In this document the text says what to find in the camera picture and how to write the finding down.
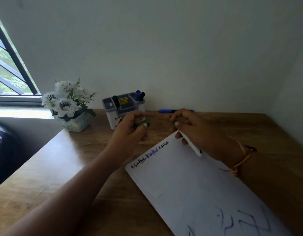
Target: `window sill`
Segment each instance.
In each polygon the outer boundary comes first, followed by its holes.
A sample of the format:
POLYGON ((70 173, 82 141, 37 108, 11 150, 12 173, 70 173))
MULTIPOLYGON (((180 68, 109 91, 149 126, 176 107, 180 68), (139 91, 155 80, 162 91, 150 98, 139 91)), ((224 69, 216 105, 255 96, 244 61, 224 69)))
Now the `window sill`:
POLYGON ((54 119, 51 111, 43 107, 0 106, 0 117, 54 119))

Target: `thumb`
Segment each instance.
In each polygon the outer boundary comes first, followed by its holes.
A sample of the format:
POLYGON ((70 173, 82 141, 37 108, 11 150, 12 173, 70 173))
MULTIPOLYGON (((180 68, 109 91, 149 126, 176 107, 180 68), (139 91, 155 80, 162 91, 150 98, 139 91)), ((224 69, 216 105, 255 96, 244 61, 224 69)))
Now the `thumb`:
POLYGON ((188 125, 188 124, 185 124, 185 123, 181 123, 181 122, 175 122, 174 123, 175 127, 183 132, 184 134, 186 134, 187 136, 189 136, 192 132, 192 126, 188 125))
POLYGON ((136 128, 136 130, 132 133, 132 136, 135 140, 139 142, 146 134, 146 132, 147 132, 147 123, 143 123, 138 128, 136 128))

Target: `orange thread bracelet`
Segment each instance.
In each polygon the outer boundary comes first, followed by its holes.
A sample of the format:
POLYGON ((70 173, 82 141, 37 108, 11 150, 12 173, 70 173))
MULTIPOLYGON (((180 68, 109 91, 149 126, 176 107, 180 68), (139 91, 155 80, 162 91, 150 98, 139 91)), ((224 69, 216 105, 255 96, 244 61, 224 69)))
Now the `orange thread bracelet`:
POLYGON ((231 172, 234 174, 234 176, 236 176, 236 177, 238 177, 238 167, 239 167, 242 163, 244 163, 246 160, 248 160, 249 157, 251 156, 251 154, 252 154, 253 152, 256 152, 256 151, 257 151, 254 147, 250 147, 250 146, 245 145, 245 146, 248 147, 249 150, 250 150, 248 153, 246 153, 246 151, 244 150, 244 147, 241 145, 241 143, 240 143, 239 141, 237 141, 237 143, 239 144, 239 146, 240 146, 242 152, 244 153, 244 156, 245 156, 245 157, 242 159, 241 162, 239 162, 238 164, 236 164, 236 165, 234 165, 232 168, 230 168, 230 171, 231 171, 231 172))

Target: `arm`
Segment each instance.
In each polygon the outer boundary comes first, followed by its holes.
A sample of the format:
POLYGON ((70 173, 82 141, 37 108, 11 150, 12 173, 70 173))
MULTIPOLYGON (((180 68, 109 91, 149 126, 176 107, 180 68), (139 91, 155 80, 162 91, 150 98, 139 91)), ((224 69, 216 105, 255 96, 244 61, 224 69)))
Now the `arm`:
MULTIPOLYGON (((181 109, 173 114, 170 121, 173 123, 180 117, 187 123, 175 122, 171 131, 181 130, 193 144, 212 158, 223 162, 229 168, 244 158, 238 142, 212 127, 205 119, 181 109)), ((179 132, 176 138, 182 138, 179 132)), ((182 139, 182 143, 187 144, 185 139, 182 139)), ((299 178, 291 176, 288 172, 282 172, 270 158, 259 152, 252 153, 251 157, 239 166, 238 177, 287 226, 294 231, 303 228, 303 212, 299 211, 303 205, 303 183, 299 178)))
POLYGON ((130 112, 114 131, 106 149, 55 195, 14 223, 4 236, 70 235, 90 207, 107 178, 133 153, 140 140, 147 137, 147 125, 134 130, 135 117, 130 112))

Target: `window frame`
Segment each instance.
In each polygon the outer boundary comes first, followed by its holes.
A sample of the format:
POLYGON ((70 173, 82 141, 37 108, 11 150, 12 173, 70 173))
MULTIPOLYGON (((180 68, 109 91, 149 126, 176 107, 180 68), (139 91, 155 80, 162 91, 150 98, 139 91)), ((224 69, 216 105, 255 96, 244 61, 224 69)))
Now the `window frame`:
POLYGON ((0 82, 17 93, 17 95, 8 94, 8 93, 3 93, 0 90, 0 105, 41 107, 41 94, 38 92, 33 82, 31 81, 27 71, 25 70, 24 66, 20 62, 20 59, 15 53, 15 50, 12 48, 10 42, 8 41, 1 27, 0 27, 0 47, 9 53, 11 59, 15 63, 19 72, 1 60, 0 60, 0 66, 6 69, 7 71, 9 71, 11 74, 15 75, 21 81, 25 82, 32 93, 31 95, 23 95, 24 94, 23 91, 21 91, 20 89, 18 89, 13 84, 6 81, 4 78, 0 76, 0 82))

